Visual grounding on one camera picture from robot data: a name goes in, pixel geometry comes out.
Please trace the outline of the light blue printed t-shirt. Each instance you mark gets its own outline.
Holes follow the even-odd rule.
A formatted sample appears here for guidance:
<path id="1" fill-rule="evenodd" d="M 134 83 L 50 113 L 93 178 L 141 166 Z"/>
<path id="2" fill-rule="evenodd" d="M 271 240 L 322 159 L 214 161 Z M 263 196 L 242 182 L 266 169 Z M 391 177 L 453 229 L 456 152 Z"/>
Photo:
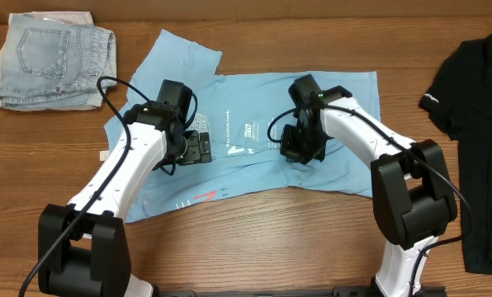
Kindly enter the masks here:
<path id="1" fill-rule="evenodd" d="M 199 202 L 287 186 L 371 195 L 367 166 L 337 140 L 323 161 L 292 163 L 281 155 L 284 125 L 295 123 L 289 86 L 296 73 L 219 75 L 221 52 L 162 31 L 133 74 L 129 105 L 154 99 L 164 80 L 184 83 L 197 96 L 192 128 L 211 139 L 209 163 L 181 166 L 169 176 L 149 174 L 127 215 L 129 222 Z"/>

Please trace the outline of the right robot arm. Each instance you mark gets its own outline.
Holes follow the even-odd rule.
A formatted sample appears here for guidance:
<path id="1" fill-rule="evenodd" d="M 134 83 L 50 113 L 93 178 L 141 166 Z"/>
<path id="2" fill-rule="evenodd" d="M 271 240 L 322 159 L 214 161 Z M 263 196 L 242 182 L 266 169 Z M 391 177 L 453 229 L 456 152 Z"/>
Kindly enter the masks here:
<path id="1" fill-rule="evenodd" d="M 444 287 L 421 284 L 423 267 L 439 237 L 457 218 L 457 188 L 450 182 L 439 145 L 397 134 L 369 115 L 341 86 L 320 89 L 294 82 L 290 113 L 280 152 L 307 164 L 324 160 L 326 144 L 336 139 L 371 171 L 373 214 L 386 239 L 381 267 L 367 286 L 334 289 L 335 296 L 444 296 Z"/>

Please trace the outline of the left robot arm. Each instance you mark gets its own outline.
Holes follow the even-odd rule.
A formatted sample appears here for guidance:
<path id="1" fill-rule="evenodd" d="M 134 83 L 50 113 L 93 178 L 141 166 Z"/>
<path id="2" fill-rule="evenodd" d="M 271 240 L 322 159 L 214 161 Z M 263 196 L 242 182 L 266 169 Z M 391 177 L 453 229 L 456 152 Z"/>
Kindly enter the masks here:
<path id="1" fill-rule="evenodd" d="M 210 137 L 192 130 L 187 108 L 169 102 L 136 104 L 121 135 L 92 180 L 67 205 L 49 204 L 39 218 L 42 293 L 54 296 L 157 296 L 134 276 L 125 219 L 149 174 L 163 166 L 211 162 Z"/>

